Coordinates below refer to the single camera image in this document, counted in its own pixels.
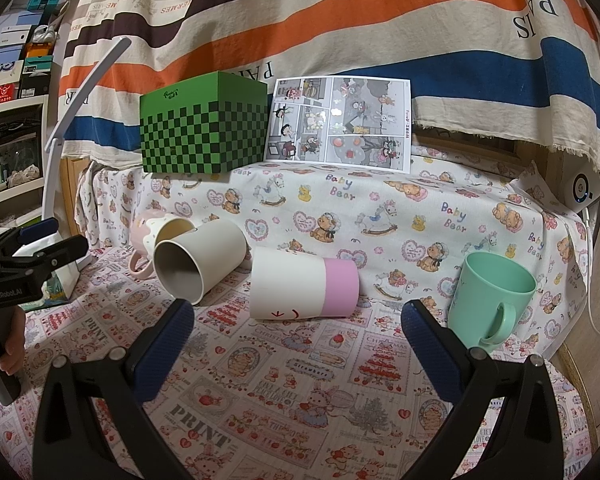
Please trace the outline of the person's left hand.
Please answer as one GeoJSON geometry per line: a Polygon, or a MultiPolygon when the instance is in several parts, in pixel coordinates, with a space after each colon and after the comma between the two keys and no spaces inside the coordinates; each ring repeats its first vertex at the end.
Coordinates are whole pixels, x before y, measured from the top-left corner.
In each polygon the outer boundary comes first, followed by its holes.
{"type": "Polygon", "coordinates": [[[20,307],[14,307],[10,332],[5,342],[5,353],[0,357],[0,370],[9,376],[21,370],[24,361],[24,328],[26,314],[20,307]]]}

